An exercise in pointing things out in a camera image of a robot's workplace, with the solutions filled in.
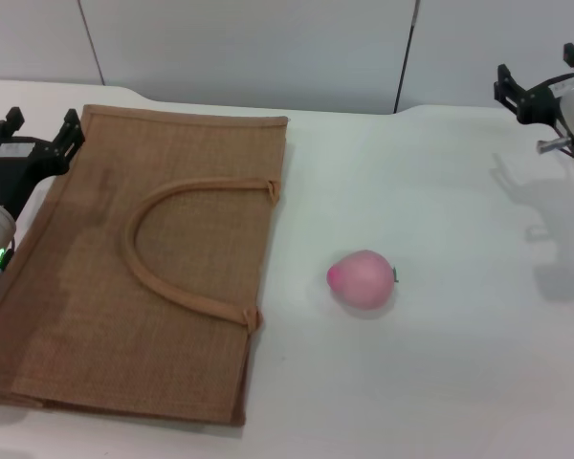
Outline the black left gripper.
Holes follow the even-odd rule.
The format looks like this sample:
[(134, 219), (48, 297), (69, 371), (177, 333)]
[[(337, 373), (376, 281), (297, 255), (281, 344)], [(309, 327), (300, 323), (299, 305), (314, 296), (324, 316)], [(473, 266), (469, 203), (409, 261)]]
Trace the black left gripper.
[(24, 124), (19, 107), (12, 107), (0, 120), (0, 207), (20, 213), (43, 180), (66, 174), (70, 162), (85, 142), (81, 121), (69, 109), (53, 142), (12, 138)]

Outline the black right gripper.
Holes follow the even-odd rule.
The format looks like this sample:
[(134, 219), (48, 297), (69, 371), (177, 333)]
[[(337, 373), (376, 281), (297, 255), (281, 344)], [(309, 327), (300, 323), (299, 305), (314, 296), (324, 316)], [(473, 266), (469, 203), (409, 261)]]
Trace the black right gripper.
[[(574, 44), (563, 45), (563, 61), (574, 70)], [(544, 124), (555, 127), (563, 120), (560, 101), (569, 89), (574, 88), (574, 73), (554, 76), (530, 89), (523, 89), (513, 79), (505, 64), (497, 66), (494, 98), (511, 111), (519, 123)]]

